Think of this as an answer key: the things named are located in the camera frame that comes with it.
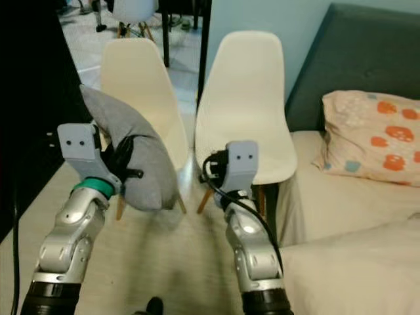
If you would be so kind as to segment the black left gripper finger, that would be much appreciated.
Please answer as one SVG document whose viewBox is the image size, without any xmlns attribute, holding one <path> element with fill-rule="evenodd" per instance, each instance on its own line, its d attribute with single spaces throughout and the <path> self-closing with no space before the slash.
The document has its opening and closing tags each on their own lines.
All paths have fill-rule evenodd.
<svg viewBox="0 0 420 315">
<path fill-rule="evenodd" d="M 124 137 L 118 145 L 113 147 L 110 154 L 111 169 L 126 169 L 134 153 L 134 139 L 136 136 Z"/>
</svg>

